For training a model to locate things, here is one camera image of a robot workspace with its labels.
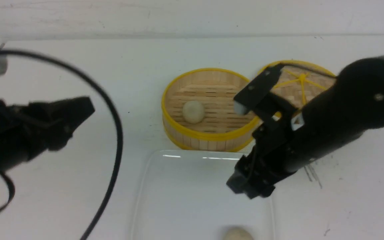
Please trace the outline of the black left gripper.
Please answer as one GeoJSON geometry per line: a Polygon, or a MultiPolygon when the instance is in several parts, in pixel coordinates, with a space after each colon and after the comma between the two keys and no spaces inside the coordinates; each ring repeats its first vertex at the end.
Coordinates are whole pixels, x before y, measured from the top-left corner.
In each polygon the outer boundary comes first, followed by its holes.
{"type": "Polygon", "coordinates": [[[33,160],[47,150],[61,150],[94,111],[90,97],[28,105],[6,105],[0,100],[0,170],[33,160]]]}

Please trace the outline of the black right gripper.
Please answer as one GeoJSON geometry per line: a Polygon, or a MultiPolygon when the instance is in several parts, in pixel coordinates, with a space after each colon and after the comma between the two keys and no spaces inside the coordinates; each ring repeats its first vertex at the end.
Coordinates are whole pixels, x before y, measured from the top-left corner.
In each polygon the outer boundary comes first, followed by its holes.
{"type": "Polygon", "coordinates": [[[275,185],[309,163],[309,157],[292,145],[292,117],[297,107],[276,94],[251,96],[240,92],[234,102],[243,113],[253,112],[262,124],[252,133],[251,152],[236,163],[226,185],[248,198],[271,196],[275,185]]]}

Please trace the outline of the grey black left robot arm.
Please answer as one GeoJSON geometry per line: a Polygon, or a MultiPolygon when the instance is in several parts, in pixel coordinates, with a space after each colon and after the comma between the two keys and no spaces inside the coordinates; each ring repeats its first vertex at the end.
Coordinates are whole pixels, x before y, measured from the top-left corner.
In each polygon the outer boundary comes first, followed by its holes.
{"type": "Polygon", "coordinates": [[[90,97],[6,105],[0,100],[0,173],[63,149],[95,109],[90,97]]]}

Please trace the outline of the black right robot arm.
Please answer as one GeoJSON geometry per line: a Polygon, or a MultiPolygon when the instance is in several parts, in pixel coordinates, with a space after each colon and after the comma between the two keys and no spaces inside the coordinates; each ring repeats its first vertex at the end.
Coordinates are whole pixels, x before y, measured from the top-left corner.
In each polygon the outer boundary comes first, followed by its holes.
{"type": "Polygon", "coordinates": [[[251,152],[236,163],[227,186],[248,198],[271,196],[275,185],[311,162],[384,127],[384,56],[357,60],[337,76],[333,86],[303,107],[271,92],[286,66],[270,66],[233,98],[237,114],[253,112],[262,124],[254,130],[251,152]]]}

